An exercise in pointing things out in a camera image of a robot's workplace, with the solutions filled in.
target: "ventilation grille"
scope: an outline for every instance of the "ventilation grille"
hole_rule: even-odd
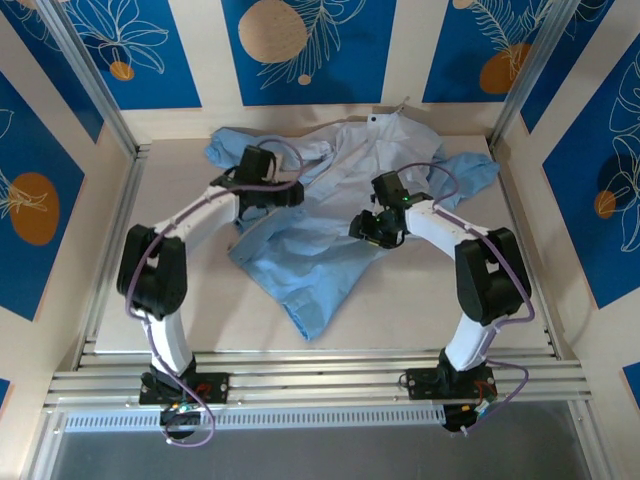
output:
[[[383,425],[444,424],[440,405],[404,407],[291,408],[215,412],[218,430],[254,430],[275,428],[364,427]],[[202,425],[210,425],[201,414]],[[102,412],[71,414],[65,432],[131,432],[159,428],[157,411]]]

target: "white wall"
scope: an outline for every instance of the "white wall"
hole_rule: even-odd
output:
[[[0,378],[13,385],[0,418],[0,478],[13,479],[28,453],[51,375],[79,333],[130,162],[108,128],[93,143],[1,14],[0,44],[0,70],[85,173],[37,319],[0,308]]]
[[[541,281],[582,361],[625,478],[640,471],[640,412],[621,371],[640,361],[640,290],[596,308],[542,164],[638,33],[637,1],[616,0],[531,136],[518,119],[496,155],[514,177],[543,266]]]
[[[449,1],[398,0],[381,104],[398,105],[410,97],[408,103],[423,108],[425,120],[438,133],[486,134],[502,102],[421,103]],[[140,142],[206,138],[223,126],[287,134],[371,113],[372,105],[243,107],[221,1],[169,3],[202,109],[123,112]]]

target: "white platform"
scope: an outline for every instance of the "white platform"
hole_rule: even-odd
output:
[[[152,144],[130,225],[153,225],[190,203],[219,171],[204,155],[206,140]],[[445,137],[447,154],[488,154],[482,136]],[[498,182],[456,210],[487,227],[513,228]],[[183,319],[194,351],[439,349],[460,318],[451,260],[423,241],[408,242],[371,265],[327,327],[307,343],[284,310],[227,257],[234,229],[203,244],[189,261]],[[546,323],[538,318],[506,328],[494,347],[547,349]],[[148,352],[137,322],[124,314],[115,286],[107,302],[96,352]]]

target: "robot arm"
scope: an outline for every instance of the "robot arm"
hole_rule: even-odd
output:
[[[125,296],[134,271],[158,233],[174,223],[176,218],[183,217],[183,213],[193,210],[152,252],[134,287],[132,306],[136,314],[147,318],[159,357],[174,374],[194,389],[208,380],[204,378],[207,374],[195,372],[195,358],[182,326],[180,306],[187,294],[187,258],[205,239],[223,225],[236,220],[249,207],[295,206],[302,203],[304,191],[299,182],[279,191],[241,190],[242,185],[277,187],[284,184],[265,180],[275,165],[273,153],[247,147],[233,177],[225,174],[215,179],[198,199],[174,217],[153,227],[136,225],[127,234],[117,279],[118,292]],[[229,190],[233,194],[220,195]],[[203,206],[196,209],[195,206],[199,204]],[[143,383],[147,385],[147,390],[154,390],[153,394],[158,393],[158,388],[169,392],[169,395],[156,395],[162,397],[162,401],[153,403],[170,403],[180,392],[156,356],[152,359],[150,376],[147,376],[146,382],[143,378]]]
[[[485,353],[495,337],[496,323],[516,313],[523,304],[508,273],[478,235],[496,246],[531,296],[515,236],[506,228],[489,231],[473,225],[435,205],[425,193],[409,195],[397,172],[380,175],[372,185],[384,210],[377,215],[367,210],[357,215],[351,223],[351,236],[383,248],[396,248],[406,234],[413,234],[438,247],[455,263],[456,290],[463,312],[460,323],[442,350],[437,368],[407,371],[410,397],[475,398],[479,393],[475,383],[492,380]]]

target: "crumpled fabric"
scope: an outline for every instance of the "crumpled fabric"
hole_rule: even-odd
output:
[[[223,128],[213,135],[205,153],[215,166],[230,168],[239,164],[247,145],[268,138],[282,137],[254,137]],[[461,177],[458,194],[443,202],[455,206],[492,183],[498,171],[486,155],[469,153],[444,160],[442,139],[399,113],[335,123],[284,140],[303,157],[305,200],[293,208],[246,212],[237,222],[242,235],[229,256],[282,304],[306,340],[325,330],[367,267],[387,253],[349,237],[353,218],[374,208],[373,178],[408,163],[437,161]],[[286,146],[269,143],[263,148],[283,155],[283,170],[299,168]],[[435,169],[429,173],[426,166],[407,169],[400,177],[411,194],[426,191],[437,198],[453,188],[447,178]]]

